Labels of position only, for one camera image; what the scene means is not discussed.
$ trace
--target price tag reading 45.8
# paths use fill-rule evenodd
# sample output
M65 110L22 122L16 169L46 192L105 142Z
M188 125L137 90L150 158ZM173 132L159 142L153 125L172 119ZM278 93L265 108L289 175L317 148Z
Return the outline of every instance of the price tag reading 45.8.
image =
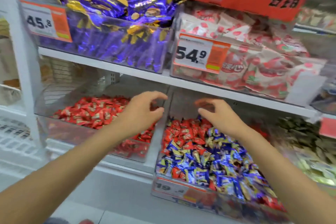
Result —
M181 33L174 64L219 73L230 46L220 41Z
M72 42L65 9L21 0L29 30L36 35Z

